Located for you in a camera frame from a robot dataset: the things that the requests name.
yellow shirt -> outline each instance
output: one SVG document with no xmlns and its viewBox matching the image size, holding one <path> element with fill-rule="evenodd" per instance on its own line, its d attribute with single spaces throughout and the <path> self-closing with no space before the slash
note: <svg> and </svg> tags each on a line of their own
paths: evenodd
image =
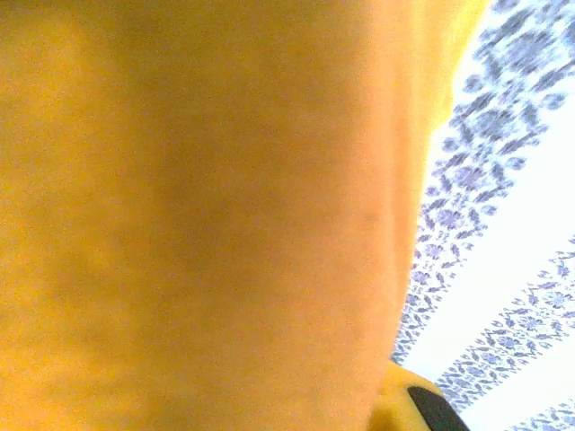
<svg viewBox="0 0 575 431">
<path fill-rule="evenodd" d="M 102 3 L 0 5 L 0 428 L 353 429 L 487 2 Z"/>
</svg>

yellow fabric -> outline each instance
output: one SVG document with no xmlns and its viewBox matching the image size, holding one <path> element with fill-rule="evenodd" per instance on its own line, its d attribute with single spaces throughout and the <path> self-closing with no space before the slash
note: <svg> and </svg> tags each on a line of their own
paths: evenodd
<svg viewBox="0 0 575 431">
<path fill-rule="evenodd" d="M 441 395 L 441 391 L 432 382 L 390 363 L 367 431 L 429 431 L 424 417 L 407 391 L 413 386 Z"/>
<path fill-rule="evenodd" d="M 214 397 L 243 393 L 232 377 L 275 364 L 243 346 L 275 339 L 315 358 L 310 378 L 323 367 L 319 400 L 354 373 L 377 387 L 370 355 L 392 348 L 429 135 L 487 2 L 48 3 L 0 5 L 0 428 L 190 429 L 211 420 L 212 392 L 191 393 L 217 386 L 202 376 L 234 352 L 240 371 Z M 293 328 L 258 325 L 276 315 Z M 207 335 L 191 346 L 187 328 Z M 335 376 L 331 347 L 298 334 L 340 331 Z M 185 359 L 217 343 L 184 382 Z M 294 361 L 275 370 L 286 384 Z M 253 403 L 273 418 L 266 394 Z M 245 406 L 225 402 L 233 424 Z"/>
</svg>

black object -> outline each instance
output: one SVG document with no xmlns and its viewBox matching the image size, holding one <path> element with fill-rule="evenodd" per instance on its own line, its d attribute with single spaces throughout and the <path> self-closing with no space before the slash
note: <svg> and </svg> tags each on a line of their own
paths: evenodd
<svg viewBox="0 0 575 431">
<path fill-rule="evenodd" d="M 420 386 L 407 388 L 430 431 L 470 431 L 445 398 Z"/>
</svg>

white patterned fabric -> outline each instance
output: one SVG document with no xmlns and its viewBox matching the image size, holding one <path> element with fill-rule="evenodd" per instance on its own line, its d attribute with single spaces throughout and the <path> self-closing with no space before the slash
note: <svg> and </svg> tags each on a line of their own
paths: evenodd
<svg viewBox="0 0 575 431">
<path fill-rule="evenodd" d="M 575 430 L 575 2 L 495 1 L 455 90 L 393 360 L 472 431 Z"/>
</svg>

floral pattern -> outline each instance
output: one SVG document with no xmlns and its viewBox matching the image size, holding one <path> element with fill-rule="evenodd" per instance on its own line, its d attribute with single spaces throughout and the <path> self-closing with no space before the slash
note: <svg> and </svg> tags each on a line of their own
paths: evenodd
<svg viewBox="0 0 575 431">
<path fill-rule="evenodd" d="M 575 332 L 575 236 L 437 385 L 458 411 Z"/>
<path fill-rule="evenodd" d="M 487 22 L 425 189 L 398 364 L 575 88 L 575 2 L 498 0 Z"/>
<path fill-rule="evenodd" d="M 568 400 L 508 431 L 563 431 L 575 429 L 575 400 Z"/>
<path fill-rule="evenodd" d="M 392 359 L 417 343 L 475 240 L 575 97 L 575 2 L 495 0 L 422 201 L 411 284 Z M 458 411 L 575 333 L 575 237 L 436 381 Z M 568 400 L 509 431 L 575 429 Z"/>
</svg>

